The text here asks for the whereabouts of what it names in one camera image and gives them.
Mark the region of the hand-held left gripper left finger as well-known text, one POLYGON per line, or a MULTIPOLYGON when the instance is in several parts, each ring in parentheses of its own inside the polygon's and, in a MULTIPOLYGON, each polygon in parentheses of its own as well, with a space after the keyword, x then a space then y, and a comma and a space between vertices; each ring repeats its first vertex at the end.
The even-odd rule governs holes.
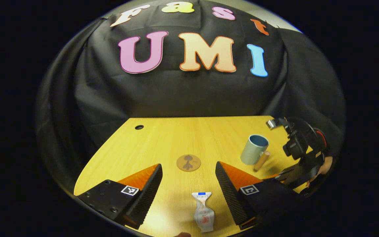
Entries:
POLYGON ((162 165, 155 164, 119 181, 101 181, 78 195, 78 199, 117 224, 139 229, 162 178, 162 165))

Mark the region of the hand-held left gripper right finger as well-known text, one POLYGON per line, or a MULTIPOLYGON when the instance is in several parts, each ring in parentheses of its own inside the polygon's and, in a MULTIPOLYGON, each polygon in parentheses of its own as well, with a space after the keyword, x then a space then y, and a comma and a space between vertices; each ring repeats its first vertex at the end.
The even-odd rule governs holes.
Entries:
POLYGON ((270 225, 300 203, 300 195, 276 179, 262 180, 221 161, 215 165, 215 175, 241 230, 270 225))

